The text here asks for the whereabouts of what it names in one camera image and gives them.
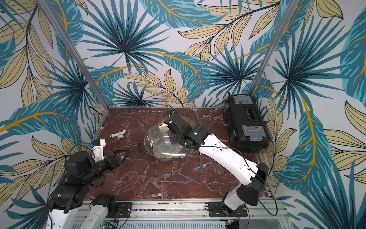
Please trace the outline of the stainless steel pot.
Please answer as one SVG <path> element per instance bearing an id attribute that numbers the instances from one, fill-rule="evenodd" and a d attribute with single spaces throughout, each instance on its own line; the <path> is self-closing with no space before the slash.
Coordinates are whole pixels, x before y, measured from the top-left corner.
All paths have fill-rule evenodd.
<path id="1" fill-rule="evenodd" d="M 194 150 L 191 148 L 183 147 L 179 144 L 173 145 L 168 131 L 169 128 L 164 123 L 159 123 L 149 129 L 144 137 L 144 141 L 137 146 L 139 153 L 148 153 L 161 161 L 180 159 L 194 153 Z"/>

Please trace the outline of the grey handled white spoon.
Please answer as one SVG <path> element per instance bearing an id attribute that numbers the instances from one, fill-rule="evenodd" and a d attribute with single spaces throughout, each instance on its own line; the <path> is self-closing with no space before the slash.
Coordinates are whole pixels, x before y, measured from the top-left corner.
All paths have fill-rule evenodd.
<path id="1" fill-rule="evenodd" d="M 199 159 L 200 159 L 200 174 L 201 176 L 204 175 L 204 165 L 203 165 L 203 156 L 202 153 L 199 153 Z"/>

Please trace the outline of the glass pot lid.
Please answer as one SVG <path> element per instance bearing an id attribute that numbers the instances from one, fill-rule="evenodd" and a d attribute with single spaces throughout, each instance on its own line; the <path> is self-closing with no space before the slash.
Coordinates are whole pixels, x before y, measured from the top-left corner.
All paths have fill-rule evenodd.
<path id="1" fill-rule="evenodd" d="M 194 152 L 185 146 L 184 135 L 194 122 L 185 116 L 171 114 L 163 118 L 153 129 L 153 151 L 167 158 L 180 159 Z"/>

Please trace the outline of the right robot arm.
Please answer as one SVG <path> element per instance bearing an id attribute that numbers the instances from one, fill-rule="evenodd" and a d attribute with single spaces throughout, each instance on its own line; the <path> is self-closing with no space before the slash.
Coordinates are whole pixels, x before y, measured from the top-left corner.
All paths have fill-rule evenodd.
<path id="1" fill-rule="evenodd" d="M 166 126 L 173 145 L 192 148 L 219 163 L 231 172 L 240 184 L 229 191 L 214 211 L 230 217 L 240 206 L 256 206 L 266 185 L 269 168 L 266 164 L 256 164 L 245 159 L 241 152 L 226 146 L 212 132 L 201 125 L 191 127 L 182 116 L 170 112 Z"/>

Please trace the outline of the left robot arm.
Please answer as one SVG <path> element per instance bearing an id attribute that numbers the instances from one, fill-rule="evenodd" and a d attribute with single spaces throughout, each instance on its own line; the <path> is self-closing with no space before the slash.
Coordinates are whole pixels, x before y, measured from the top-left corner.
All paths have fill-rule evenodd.
<path id="1" fill-rule="evenodd" d="M 60 184 L 51 193 L 48 201 L 49 214 L 46 223 L 48 229 L 70 229 L 79 213 L 84 197 L 97 179 L 122 166 L 130 150 L 114 151 L 112 156 L 98 159 L 88 152 L 75 153 L 65 161 L 65 175 Z M 105 226 L 120 228 L 118 219 L 129 219 L 132 203 L 119 203 L 114 195 L 100 194 L 90 205 L 90 212 L 81 227 L 99 229 Z"/>

